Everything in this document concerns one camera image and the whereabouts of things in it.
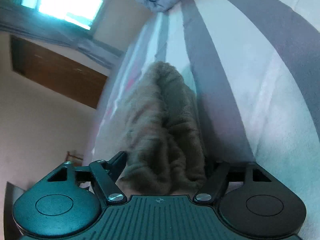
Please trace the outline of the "striped pink grey bedsheet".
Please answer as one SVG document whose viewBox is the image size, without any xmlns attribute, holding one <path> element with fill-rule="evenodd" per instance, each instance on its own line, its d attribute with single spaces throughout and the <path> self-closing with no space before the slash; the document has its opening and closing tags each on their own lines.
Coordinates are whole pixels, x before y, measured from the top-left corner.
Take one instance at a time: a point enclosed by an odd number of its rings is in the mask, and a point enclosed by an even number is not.
<svg viewBox="0 0 320 240">
<path fill-rule="evenodd" d="M 154 61 L 198 97 L 208 154 L 256 161 L 307 209 L 303 239 L 319 239 L 319 0 L 181 0 L 153 16 L 112 69 L 85 153 Z"/>
</svg>

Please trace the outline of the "grey pants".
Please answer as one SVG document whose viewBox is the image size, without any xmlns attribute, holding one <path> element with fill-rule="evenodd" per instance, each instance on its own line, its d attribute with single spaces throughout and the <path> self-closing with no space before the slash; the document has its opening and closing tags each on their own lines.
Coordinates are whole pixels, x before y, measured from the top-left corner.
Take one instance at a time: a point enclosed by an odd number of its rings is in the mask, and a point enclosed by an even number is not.
<svg viewBox="0 0 320 240">
<path fill-rule="evenodd" d="M 193 195 L 204 184 L 196 98 L 175 67 L 153 63 L 114 119 L 128 153 L 118 184 L 128 195 Z"/>
</svg>

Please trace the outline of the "left grey blue curtain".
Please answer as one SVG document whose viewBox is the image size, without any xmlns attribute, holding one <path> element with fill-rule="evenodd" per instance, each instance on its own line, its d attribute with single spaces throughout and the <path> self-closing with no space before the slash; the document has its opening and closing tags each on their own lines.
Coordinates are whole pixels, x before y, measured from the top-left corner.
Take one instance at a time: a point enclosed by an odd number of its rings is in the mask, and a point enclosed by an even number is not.
<svg viewBox="0 0 320 240">
<path fill-rule="evenodd" d="M 118 64 L 123 53 L 95 40 L 85 29 L 9 0 L 1 0 L 1 31 L 72 48 L 108 69 Z"/>
</svg>

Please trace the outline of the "brown wooden door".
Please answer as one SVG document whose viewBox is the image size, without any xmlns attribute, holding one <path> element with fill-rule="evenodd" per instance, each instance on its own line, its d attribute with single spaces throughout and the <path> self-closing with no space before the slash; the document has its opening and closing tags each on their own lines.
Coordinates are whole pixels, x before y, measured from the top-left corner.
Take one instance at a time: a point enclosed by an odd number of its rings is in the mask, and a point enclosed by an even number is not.
<svg viewBox="0 0 320 240">
<path fill-rule="evenodd" d="M 47 48 L 10 35 L 12 70 L 96 109 L 107 76 Z"/>
</svg>

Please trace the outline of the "brown wooden chair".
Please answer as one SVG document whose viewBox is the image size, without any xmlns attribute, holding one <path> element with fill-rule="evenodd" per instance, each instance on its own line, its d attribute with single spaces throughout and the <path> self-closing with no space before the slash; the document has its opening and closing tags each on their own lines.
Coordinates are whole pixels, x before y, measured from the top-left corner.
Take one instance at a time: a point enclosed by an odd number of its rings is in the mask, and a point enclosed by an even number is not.
<svg viewBox="0 0 320 240">
<path fill-rule="evenodd" d="M 82 166 L 84 155 L 78 153 L 76 150 L 67 151 L 65 161 L 70 161 L 74 166 Z"/>
</svg>

